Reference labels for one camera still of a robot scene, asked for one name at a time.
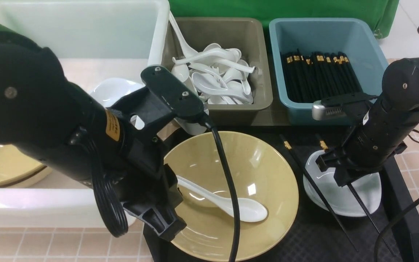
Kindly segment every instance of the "pile of spoons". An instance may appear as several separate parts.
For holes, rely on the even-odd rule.
[[[197,52],[184,39],[172,13],[169,14],[169,21],[184,56],[182,59],[172,58],[174,76],[205,103],[253,104],[248,78],[255,68],[242,60],[239,49],[224,49],[212,43],[202,52]]]

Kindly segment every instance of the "screw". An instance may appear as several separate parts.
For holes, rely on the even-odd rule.
[[[4,91],[4,96],[8,99],[14,99],[17,96],[17,89],[12,86],[8,87]]]

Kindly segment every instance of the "black tray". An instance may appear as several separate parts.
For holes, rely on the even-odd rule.
[[[367,218],[341,217],[347,232],[358,246],[356,252],[329,212],[316,206],[303,189],[302,172],[291,158],[279,137],[283,134],[304,164],[311,153],[320,150],[315,134],[320,134],[329,146],[340,143],[345,127],[220,127],[221,131],[238,131],[255,136],[276,148],[291,163],[299,187],[299,207],[295,222],[279,244],[259,257],[248,262],[372,262],[374,242],[378,236]],[[167,140],[170,148],[190,136],[182,130],[176,131]],[[383,197],[381,206],[372,215],[383,229],[398,212],[412,202],[400,170],[394,159],[389,159],[381,171]],[[145,239],[155,262],[203,262],[192,257],[171,243],[162,241],[151,229],[145,227]],[[386,236],[387,242],[397,254],[395,257],[381,244],[381,262],[419,262],[419,215],[416,210],[394,226],[393,234]]]

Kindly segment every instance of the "blue plastic bin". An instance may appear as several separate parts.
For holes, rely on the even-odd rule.
[[[310,54],[344,52],[347,54],[363,91],[381,94],[381,81],[388,63],[371,29],[353,18],[279,18],[269,25],[274,70],[279,98],[288,109],[292,125],[349,124],[347,118],[316,121],[311,116],[312,103],[296,103],[287,96],[281,54],[296,51]]]

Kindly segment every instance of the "bowl rim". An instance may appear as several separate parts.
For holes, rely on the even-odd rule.
[[[221,133],[236,133],[237,135],[241,135],[241,136],[249,136],[250,138],[254,138],[254,139],[256,139],[256,140],[258,140],[258,141],[261,141],[262,143],[264,143],[264,144],[266,144],[266,145],[268,145],[269,147],[271,147],[273,150],[274,150],[274,152],[276,152],[277,154],[278,154],[278,156],[287,164],[287,166],[290,168],[290,170],[291,170],[291,174],[294,176],[294,181],[295,181],[295,184],[293,184],[292,183],[292,188],[293,189],[296,189],[297,190],[297,194],[296,194],[296,198],[294,199],[294,201],[296,201],[296,205],[295,205],[295,215],[294,215],[294,219],[292,220],[292,222],[291,222],[291,224],[289,225],[289,227],[286,229],[286,231],[284,232],[284,234],[282,234],[282,236],[281,237],[279,237],[279,239],[277,239],[276,241],[274,241],[273,242],[273,244],[271,244],[268,248],[266,248],[266,250],[263,250],[262,252],[259,252],[259,253],[257,253],[257,254],[253,254],[253,255],[248,255],[248,256],[246,256],[246,257],[239,257],[239,255],[237,255],[237,258],[236,258],[236,262],[239,262],[239,261],[244,261],[244,260],[248,260],[248,259],[251,259],[251,258],[254,258],[254,257],[257,257],[257,256],[259,256],[259,255],[262,255],[262,254],[264,254],[265,252],[268,252],[269,250],[271,250],[273,247],[275,247],[277,244],[279,244],[279,242],[281,242],[281,240],[283,240],[284,239],[284,237],[286,237],[286,235],[287,235],[287,233],[290,231],[290,229],[292,228],[292,226],[293,226],[293,224],[294,224],[294,222],[295,222],[295,219],[296,219],[296,215],[298,214],[298,206],[299,206],[299,199],[300,199],[300,192],[299,192],[299,188],[298,188],[298,182],[297,182],[297,180],[296,180],[296,177],[295,177],[295,174],[294,174],[294,171],[293,171],[293,169],[292,169],[292,167],[290,166],[290,164],[289,164],[289,162],[286,160],[286,158],[284,158],[284,156],[276,149],[276,148],[274,148],[273,146],[271,146],[270,144],[268,144],[267,142],[265,142],[265,141],[263,141],[263,140],[261,140],[261,139],[259,139],[259,138],[257,138],[257,137],[255,137],[255,136],[250,136],[250,135],[248,135],[248,134],[245,134],[245,133],[240,133],[240,132],[235,132],[235,131],[218,131],[220,134]],[[178,148],[178,146],[180,146],[181,144],[183,144],[183,143],[185,143],[185,142],[187,142],[187,141],[190,141],[190,140],[192,140],[192,139],[196,139],[196,138],[198,138],[198,137],[200,137],[200,136],[211,136],[212,135],[212,133],[211,132],[207,132],[207,133],[203,133],[203,134],[200,134],[200,135],[198,135],[198,136],[193,136],[193,137],[191,137],[191,138],[189,138],[189,139],[186,139],[186,140],[184,140],[184,141],[182,141],[181,143],[179,143],[178,145],[176,145],[176,146],[174,146],[165,156],[164,156],[164,159],[166,159],[166,157],[168,157],[176,148]],[[199,259],[202,259],[202,260],[208,260],[208,261],[212,261],[212,262],[225,262],[226,260],[223,260],[223,259],[220,259],[220,260],[218,260],[218,259],[210,259],[209,257],[204,257],[204,256],[202,256],[202,255],[198,255],[198,254],[193,254],[193,252],[190,252],[190,250],[188,250],[188,249],[185,249],[184,247],[182,247],[181,245],[179,245],[179,244],[177,244],[176,242],[175,242],[175,240],[172,240],[171,241],[171,243],[174,245],[174,246],[176,246],[178,249],[180,249],[181,251],[183,251],[183,252],[185,252],[185,254],[188,254],[188,255],[191,255],[192,257],[196,257],[196,258],[199,258]]]
[[[4,147],[14,147],[14,148],[17,149],[17,147],[12,145],[12,144],[5,144],[3,146]],[[31,177],[31,176],[37,174],[40,170],[42,170],[45,167],[45,165],[36,161],[35,159],[32,159],[29,156],[26,156],[25,154],[20,152],[18,149],[17,149],[17,154],[23,155],[26,159],[33,160],[33,164],[30,164],[30,166],[28,164],[26,164],[25,171],[23,171],[23,172],[20,172],[18,174],[11,173],[9,177],[7,177],[5,179],[0,179],[0,187],[6,187],[7,185],[18,183],[22,180],[25,180],[28,177]]]

